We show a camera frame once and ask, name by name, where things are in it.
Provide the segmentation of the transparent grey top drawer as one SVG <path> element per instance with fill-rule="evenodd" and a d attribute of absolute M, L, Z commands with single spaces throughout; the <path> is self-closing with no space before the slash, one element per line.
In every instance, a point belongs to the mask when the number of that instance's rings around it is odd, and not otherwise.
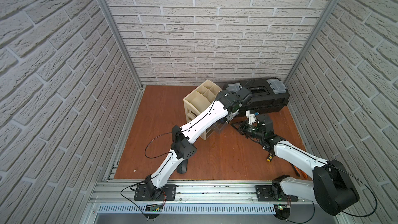
<path fill-rule="evenodd" d="M 207 130 L 210 132 L 221 133 L 224 130 L 224 128 L 229 124 L 230 121 L 228 121 L 226 118 L 222 118 L 213 123 Z"/>

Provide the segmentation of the beige drawer organizer cabinet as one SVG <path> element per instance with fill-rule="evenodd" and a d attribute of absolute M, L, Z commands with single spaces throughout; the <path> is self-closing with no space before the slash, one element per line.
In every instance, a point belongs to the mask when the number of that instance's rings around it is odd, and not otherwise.
<path fill-rule="evenodd" d="M 216 100 L 221 89 L 206 80 L 183 99 L 187 123 L 181 127 L 190 143 L 201 137 L 206 139 L 207 129 L 225 116 L 224 105 Z"/>

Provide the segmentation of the black computer mouse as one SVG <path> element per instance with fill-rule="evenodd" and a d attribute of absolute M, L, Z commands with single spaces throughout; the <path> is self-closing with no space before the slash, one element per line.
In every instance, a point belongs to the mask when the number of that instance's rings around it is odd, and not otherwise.
<path fill-rule="evenodd" d="M 185 174 L 188 168 L 188 160 L 183 160 L 176 168 L 178 174 Z"/>

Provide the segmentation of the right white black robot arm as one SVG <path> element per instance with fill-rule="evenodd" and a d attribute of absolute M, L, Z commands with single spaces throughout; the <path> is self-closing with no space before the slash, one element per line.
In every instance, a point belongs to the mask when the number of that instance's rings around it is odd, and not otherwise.
<path fill-rule="evenodd" d="M 360 200 L 345 167 L 337 160 L 311 155 L 275 134 L 267 114 L 236 122 L 232 127 L 242 136 L 261 145 L 271 155 L 288 161 L 310 180 L 280 176 L 272 181 L 270 195 L 281 200 L 291 196 L 317 203 L 326 213 L 337 215 Z"/>

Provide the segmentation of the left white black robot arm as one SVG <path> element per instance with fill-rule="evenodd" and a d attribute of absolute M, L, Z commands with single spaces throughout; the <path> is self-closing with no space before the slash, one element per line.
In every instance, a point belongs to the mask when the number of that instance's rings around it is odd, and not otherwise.
<path fill-rule="evenodd" d="M 197 152 L 194 143 L 204 131 L 219 120 L 225 123 L 231 121 L 252 97 L 249 89 L 240 84 L 232 84 L 226 90 L 220 91 L 210 106 L 192 121 L 181 127 L 174 126 L 171 131 L 171 149 L 167 157 L 159 168 L 143 181 L 149 199 L 156 200 L 177 167 Z"/>

